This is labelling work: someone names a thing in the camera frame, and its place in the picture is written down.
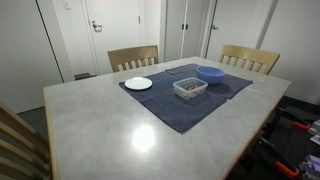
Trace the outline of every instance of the blue bowl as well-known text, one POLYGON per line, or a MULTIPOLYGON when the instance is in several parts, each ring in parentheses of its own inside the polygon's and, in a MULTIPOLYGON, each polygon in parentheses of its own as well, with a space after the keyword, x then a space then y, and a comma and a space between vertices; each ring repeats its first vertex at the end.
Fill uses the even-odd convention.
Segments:
POLYGON ((220 69, 213 67, 200 66, 197 68, 197 77, 209 85, 219 84, 226 73, 220 69))

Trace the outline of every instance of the chair back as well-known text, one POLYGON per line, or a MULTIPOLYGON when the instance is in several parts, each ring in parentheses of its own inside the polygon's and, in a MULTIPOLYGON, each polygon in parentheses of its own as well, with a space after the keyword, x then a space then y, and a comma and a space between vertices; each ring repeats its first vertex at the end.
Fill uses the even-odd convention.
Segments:
POLYGON ((219 62, 250 71, 269 74, 280 54, 248 47, 225 45, 219 62))
POLYGON ((159 64, 158 46, 141 46, 108 51, 113 72, 159 64))
POLYGON ((49 179, 49 143, 0 103, 0 179, 49 179))

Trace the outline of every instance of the dark blue cloth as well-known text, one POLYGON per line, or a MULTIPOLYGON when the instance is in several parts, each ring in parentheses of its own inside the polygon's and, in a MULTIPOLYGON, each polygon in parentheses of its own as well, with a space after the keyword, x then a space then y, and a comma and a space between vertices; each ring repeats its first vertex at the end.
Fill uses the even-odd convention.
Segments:
POLYGON ((146 90, 136 91, 128 89, 125 87, 124 82, 119 83, 119 85, 132 97, 141 102, 172 89, 173 83, 180 80, 180 78, 172 76, 166 72, 146 76, 146 78, 152 81, 152 86, 146 90))
MULTIPOLYGON (((168 69, 165 72, 184 79, 188 77, 197 77, 198 67, 199 65, 197 64, 188 64, 185 66, 168 69)), ((226 74, 221 83, 212 86, 209 85, 206 91, 216 93, 227 99, 232 99, 238 92, 250 84, 252 84, 252 81, 226 74)))
POLYGON ((225 102, 225 98, 210 92, 185 100, 170 90, 141 104, 172 129, 184 133, 225 102))

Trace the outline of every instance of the white plate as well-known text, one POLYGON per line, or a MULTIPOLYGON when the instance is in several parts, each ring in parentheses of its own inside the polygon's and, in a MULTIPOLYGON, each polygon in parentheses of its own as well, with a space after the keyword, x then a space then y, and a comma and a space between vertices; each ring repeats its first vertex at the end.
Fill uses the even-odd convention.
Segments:
POLYGON ((134 77, 126 80, 124 85, 133 90, 144 90, 152 86, 152 81, 143 77, 134 77))

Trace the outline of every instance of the table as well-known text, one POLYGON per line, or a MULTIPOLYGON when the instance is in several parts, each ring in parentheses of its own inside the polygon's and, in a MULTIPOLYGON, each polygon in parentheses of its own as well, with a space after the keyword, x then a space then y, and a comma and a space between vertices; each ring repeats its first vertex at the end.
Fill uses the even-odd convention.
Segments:
POLYGON ((287 80, 199 57, 46 87, 55 179, 223 179, 275 108, 287 80), (190 63, 253 84, 181 135, 119 82, 190 63))

